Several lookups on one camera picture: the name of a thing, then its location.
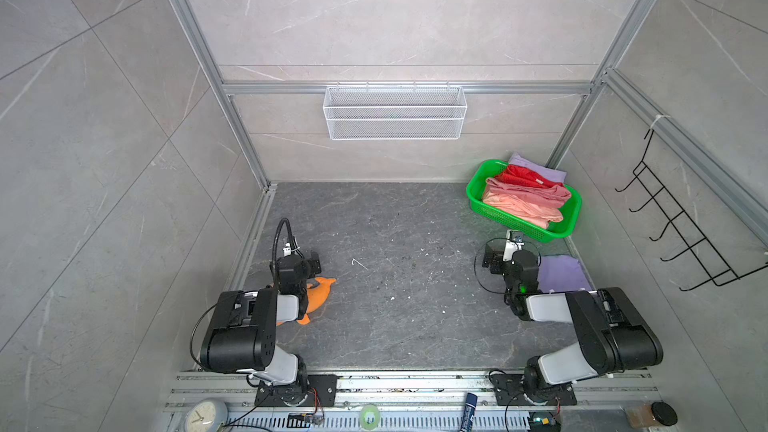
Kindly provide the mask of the red t shirt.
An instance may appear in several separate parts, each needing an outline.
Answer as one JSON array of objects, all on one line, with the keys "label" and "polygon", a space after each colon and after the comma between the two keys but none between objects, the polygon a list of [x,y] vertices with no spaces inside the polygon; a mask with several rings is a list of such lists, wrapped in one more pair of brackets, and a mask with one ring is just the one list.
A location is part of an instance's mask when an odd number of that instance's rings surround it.
[{"label": "red t shirt", "polygon": [[495,179],[505,184],[528,188],[553,188],[563,185],[562,182],[551,181],[531,169],[514,164],[508,164]]}]

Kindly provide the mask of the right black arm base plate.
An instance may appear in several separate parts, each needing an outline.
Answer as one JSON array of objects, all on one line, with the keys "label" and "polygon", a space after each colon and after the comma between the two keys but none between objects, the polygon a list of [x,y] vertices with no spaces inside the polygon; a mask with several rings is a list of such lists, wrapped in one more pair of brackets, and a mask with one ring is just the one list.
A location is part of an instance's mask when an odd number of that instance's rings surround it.
[{"label": "right black arm base plate", "polygon": [[570,384],[536,388],[527,385],[523,374],[494,372],[487,376],[500,406],[575,406],[577,399]]}]

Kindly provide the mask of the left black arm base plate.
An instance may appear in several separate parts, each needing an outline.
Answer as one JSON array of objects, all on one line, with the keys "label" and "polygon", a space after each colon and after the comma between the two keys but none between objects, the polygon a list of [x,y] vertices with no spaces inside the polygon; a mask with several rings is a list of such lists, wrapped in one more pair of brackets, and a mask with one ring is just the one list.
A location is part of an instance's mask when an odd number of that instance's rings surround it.
[{"label": "left black arm base plate", "polygon": [[268,386],[261,381],[255,404],[264,407],[332,407],[335,404],[339,377],[332,374],[310,374],[289,385]]}]

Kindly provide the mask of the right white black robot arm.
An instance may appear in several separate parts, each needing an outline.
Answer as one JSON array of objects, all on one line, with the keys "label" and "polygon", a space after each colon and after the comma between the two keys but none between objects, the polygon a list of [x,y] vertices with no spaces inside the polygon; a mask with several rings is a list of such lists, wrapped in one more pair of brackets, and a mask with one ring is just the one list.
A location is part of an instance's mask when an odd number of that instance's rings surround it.
[{"label": "right white black robot arm", "polygon": [[660,340],[622,289],[545,293],[538,281],[542,256],[517,244],[509,252],[490,243],[480,254],[482,260],[473,266],[503,279],[505,289],[500,295],[518,319],[569,324],[576,336],[576,342],[567,347],[528,359],[523,373],[506,375],[504,383],[496,374],[489,376],[513,400],[572,405],[575,401],[566,395],[575,382],[663,361]]}]

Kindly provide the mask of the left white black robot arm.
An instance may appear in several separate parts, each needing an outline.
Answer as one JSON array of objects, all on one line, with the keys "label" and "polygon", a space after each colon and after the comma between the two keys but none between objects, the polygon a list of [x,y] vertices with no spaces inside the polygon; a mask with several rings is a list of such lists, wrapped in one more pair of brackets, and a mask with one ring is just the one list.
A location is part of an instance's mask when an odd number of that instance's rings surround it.
[{"label": "left white black robot arm", "polygon": [[199,366],[208,372],[245,374],[273,387],[308,385],[303,360],[277,345],[277,326],[308,317],[308,281],[322,273],[319,256],[290,254],[272,263],[278,285],[225,291],[213,307]]}]

